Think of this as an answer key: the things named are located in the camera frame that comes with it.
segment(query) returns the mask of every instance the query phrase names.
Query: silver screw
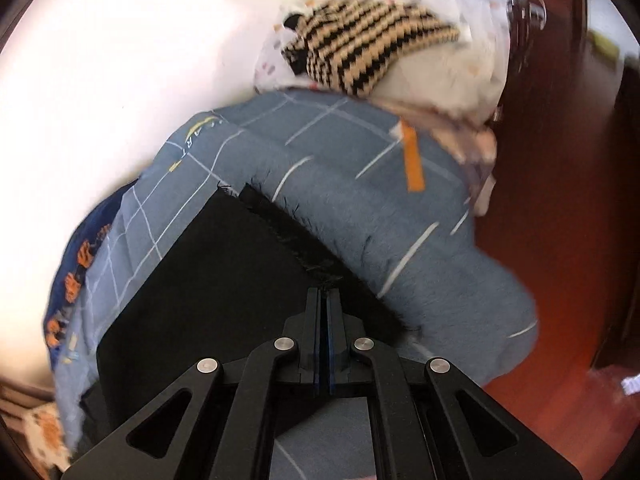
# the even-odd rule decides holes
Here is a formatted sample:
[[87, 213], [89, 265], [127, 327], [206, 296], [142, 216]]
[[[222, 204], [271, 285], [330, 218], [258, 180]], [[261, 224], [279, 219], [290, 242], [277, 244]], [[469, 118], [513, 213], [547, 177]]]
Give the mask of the silver screw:
[[215, 372], [217, 369], [218, 361], [211, 357], [207, 357], [206, 359], [202, 359], [198, 362], [198, 371], [203, 374], [210, 374], [211, 372]]
[[373, 341], [368, 337], [361, 337], [356, 339], [353, 342], [353, 345], [358, 349], [366, 352], [367, 350], [371, 350], [373, 348]]
[[278, 350], [291, 350], [293, 348], [294, 342], [290, 337], [281, 337], [276, 339], [276, 342], [273, 344]]
[[449, 361], [445, 361], [444, 359], [434, 359], [430, 363], [431, 370], [436, 372], [437, 374], [446, 374], [449, 370], [451, 370], [451, 365]]

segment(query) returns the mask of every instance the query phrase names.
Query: wooden floor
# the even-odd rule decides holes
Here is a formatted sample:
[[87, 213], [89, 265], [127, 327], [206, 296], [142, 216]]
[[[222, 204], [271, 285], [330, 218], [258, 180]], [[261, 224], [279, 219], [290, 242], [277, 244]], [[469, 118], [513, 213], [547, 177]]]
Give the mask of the wooden floor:
[[528, 66], [506, 88], [498, 184], [476, 224], [478, 246], [533, 293], [540, 338], [487, 389], [595, 480], [640, 420], [618, 388], [625, 370], [590, 372], [640, 260], [640, 147], [615, 106], [621, 68], [574, 41], [566, 0], [547, 7]]

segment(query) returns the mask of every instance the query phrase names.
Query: orange tag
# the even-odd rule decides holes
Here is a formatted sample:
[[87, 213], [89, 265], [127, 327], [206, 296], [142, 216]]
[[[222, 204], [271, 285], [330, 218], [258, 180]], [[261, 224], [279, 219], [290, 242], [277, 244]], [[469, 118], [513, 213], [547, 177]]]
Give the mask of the orange tag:
[[424, 191], [424, 173], [422, 172], [422, 161], [418, 150], [418, 135], [403, 120], [400, 121], [400, 127], [402, 129], [402, 146], [404, 147], [406, 188], [412, 193]]

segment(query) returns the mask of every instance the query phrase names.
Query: triangular cutout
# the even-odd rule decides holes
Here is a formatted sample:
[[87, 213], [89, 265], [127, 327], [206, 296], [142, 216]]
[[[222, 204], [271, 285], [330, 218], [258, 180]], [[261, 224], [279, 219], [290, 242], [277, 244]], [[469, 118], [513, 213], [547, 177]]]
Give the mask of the triangular cutout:
[[518, 443], [517, 437], [465, 390], [457, 391], [456, 399], [482, 456], [494, 456]]
[[166, 455], [180, 421], [191, 401], [191, 392], [181, 390], [147, 420], [127, 435], [127, 443], [154, 458]]

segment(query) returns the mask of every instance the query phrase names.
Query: striped knitted fabric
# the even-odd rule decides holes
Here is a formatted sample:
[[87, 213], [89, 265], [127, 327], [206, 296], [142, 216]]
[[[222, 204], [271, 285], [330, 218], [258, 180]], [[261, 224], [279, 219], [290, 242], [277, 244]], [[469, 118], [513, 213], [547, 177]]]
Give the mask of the striped knitted fabric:
[[400, 56], [460, 35], [424, 7], [379, 0], [331, 0], [310, 16], [300, 15], [294, 26], [298, 38], [282, 51], [292, 70], [360, 97]]

